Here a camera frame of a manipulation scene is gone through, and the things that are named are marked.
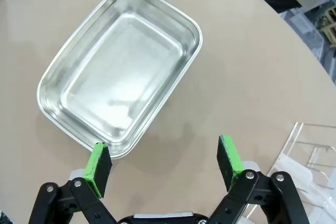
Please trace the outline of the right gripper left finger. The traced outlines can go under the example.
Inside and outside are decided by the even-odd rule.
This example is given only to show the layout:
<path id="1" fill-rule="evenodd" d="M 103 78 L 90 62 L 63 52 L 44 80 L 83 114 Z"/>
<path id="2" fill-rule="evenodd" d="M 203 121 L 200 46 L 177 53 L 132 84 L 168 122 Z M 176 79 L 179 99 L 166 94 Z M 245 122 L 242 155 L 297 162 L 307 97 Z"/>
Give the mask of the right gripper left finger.
<path id="1" fill-rule="evenodd" d="M 81 212 L 88 223 L 117 223 L 100 200 L 111 168 L 107 144 L 95 144 L 82 175 L 63 186 L 52 182 L 41 185 L 29 223 L 70 223 L 75 212 Z"/>

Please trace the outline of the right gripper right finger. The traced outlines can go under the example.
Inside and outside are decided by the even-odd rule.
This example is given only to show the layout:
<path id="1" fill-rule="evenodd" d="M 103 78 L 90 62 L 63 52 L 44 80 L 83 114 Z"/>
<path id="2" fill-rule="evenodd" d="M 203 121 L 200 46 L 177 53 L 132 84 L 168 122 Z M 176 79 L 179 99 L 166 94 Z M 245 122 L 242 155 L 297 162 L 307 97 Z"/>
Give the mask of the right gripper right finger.
<path id="1" fill-rule="evenodd" d="M 217 162 L 227 194 L 208 223 L 237 223 L 248 205 L 259 205 L 268 223 L 309 223 L 295 184 L 287 172 L 266 176 L 245 169 L 230 136 L 219 136 Z"/>

